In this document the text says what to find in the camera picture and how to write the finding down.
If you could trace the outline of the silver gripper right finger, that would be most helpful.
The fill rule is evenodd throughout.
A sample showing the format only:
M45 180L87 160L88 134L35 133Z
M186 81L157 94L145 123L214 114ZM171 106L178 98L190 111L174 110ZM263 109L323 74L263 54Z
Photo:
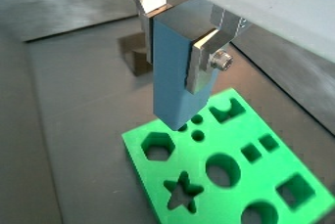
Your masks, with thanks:
M217 5L212 6L210 23L214 28L194 43L186 79L186 88L196 94L209 83L216 70L225 71L233 57L226 52L232 40L242 34L252 23Z

